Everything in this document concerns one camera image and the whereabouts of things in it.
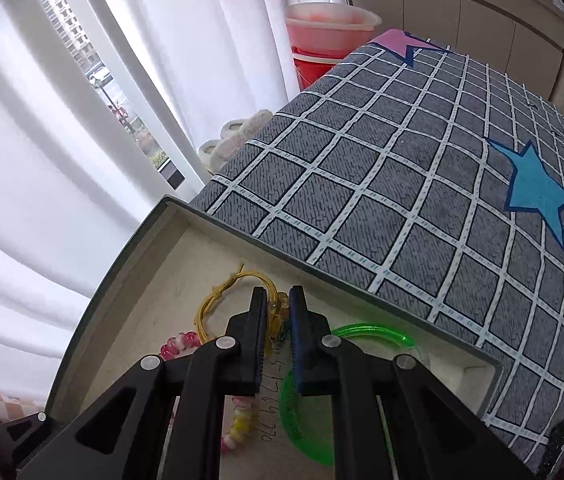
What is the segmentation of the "grey checked tablecloth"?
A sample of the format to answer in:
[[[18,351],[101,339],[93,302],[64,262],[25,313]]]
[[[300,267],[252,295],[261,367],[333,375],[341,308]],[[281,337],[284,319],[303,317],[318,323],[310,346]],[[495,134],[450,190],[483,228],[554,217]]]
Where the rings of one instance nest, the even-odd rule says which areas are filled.
[[[193,203],[495,358],[487,425],[536,472],[564,419],[564,252],[539,214],[504,209],[512,166],[488,139],[532,141],[564,188],[554,104],[460,53],[410,68],[366,44]]]

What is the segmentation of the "red plastic bucket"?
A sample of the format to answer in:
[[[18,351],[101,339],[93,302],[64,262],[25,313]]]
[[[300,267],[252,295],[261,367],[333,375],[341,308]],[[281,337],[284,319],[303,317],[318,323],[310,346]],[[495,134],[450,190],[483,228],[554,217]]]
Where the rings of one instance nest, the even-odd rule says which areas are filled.
[[[341,58],[326,58],[295,48],[292,49],[292,55],[300,90],[307,89],[331,68],[342,62]]]

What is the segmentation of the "white curtain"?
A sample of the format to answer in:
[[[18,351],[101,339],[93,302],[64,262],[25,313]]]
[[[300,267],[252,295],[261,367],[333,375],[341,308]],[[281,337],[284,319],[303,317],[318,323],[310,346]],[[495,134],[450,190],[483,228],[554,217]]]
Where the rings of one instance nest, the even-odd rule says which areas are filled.
[[[296,95],[284,12],[345,0],[0,0],[0,392],[44,400],[100,281],[169,185],[78,58],[90,42],[183,196],[198,148]]]

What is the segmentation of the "grey beige lined tray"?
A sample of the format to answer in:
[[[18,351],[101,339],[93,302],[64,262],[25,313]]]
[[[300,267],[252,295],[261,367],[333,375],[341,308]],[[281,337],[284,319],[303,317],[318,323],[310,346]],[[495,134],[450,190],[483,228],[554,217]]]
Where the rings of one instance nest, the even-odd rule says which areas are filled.
[[[209,315],[205,326],[212,336],[222,335],[229,318],[248,308],[262,278],[282,292],[299,285],[308,308],[334,327],[378,324],[409,336],[414,355],[474,414],[485,414],[502,375],[495,358],[181,200],[165,198],[130,238],[84,311],[55,376],[49,415],[70,422],[142,356],[190,330],[204,298],[239,268],[250,276]]]

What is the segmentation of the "white slippers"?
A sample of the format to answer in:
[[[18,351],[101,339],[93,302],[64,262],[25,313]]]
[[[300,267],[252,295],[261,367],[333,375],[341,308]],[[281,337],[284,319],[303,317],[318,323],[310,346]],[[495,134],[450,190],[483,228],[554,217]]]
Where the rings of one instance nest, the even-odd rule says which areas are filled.
[[[218,139],[209,140],[198,149],[198,157],[211,174],[216,174],[271,118],[270,110],[258,110],[249,118],[227,122]]]

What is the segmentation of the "beige sideboard cabinet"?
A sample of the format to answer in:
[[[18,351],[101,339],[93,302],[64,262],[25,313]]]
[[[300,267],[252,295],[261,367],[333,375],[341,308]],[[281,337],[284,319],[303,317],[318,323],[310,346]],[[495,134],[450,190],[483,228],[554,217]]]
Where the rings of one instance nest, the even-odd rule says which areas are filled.
[[[564,13],[547,0],[352,0],[398,28],[509,75],[549,99],[564,58]]]

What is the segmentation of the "black beaded hair clip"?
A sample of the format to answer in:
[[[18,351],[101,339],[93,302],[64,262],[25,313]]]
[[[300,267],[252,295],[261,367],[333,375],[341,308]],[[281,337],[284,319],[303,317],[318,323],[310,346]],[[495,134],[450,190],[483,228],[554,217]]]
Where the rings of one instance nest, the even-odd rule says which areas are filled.
[[[537,479],[547,479],[554,469],[562,453],[564,445],[564,419],[558,422],[549,432],[548,443],[544,455],[536,471]]]

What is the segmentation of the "blue star sticker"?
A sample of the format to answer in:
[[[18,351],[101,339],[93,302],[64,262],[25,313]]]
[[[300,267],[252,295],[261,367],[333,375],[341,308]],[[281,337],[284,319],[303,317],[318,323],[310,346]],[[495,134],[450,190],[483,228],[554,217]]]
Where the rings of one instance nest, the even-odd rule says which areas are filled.
[[[504,209],[539,214],[564,252],[564,188],[548,174],[535,144],[528,141],[521,151],[514,152],[495,140],[487,143],[512,166]]]

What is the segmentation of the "pink star sticker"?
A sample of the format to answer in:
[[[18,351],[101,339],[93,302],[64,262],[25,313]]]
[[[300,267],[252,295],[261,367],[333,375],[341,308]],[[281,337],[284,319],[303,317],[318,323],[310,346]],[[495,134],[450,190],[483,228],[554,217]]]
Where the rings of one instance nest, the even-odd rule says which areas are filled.
[[[448,49],[431,44],[410,32],[402,29],[391,28],[369,41],[369,44],[380,47],[391,53],[401,62],[412,68],[414,66],[414,52],[416,50],[429,50],[434,52],[448,52]]]

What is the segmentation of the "green translucent bangle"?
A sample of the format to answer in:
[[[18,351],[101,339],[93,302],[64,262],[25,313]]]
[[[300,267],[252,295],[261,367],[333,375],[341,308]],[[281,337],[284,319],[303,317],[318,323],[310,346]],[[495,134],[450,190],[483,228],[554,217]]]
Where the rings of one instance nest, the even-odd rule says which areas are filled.
[[[416,348],[407,335],[376,324],[350,324],[322,338],[332,356],[335,380],[327,396],[301,396],[293,367],[279,392],[279,414],[291,442],[307,457],[335,468],[337,479],[362,479],[378,466],[392,471],[382,411],[373,374],[391,370],[392,362],[364,353],[350,340],[371,337],[400,350]]]

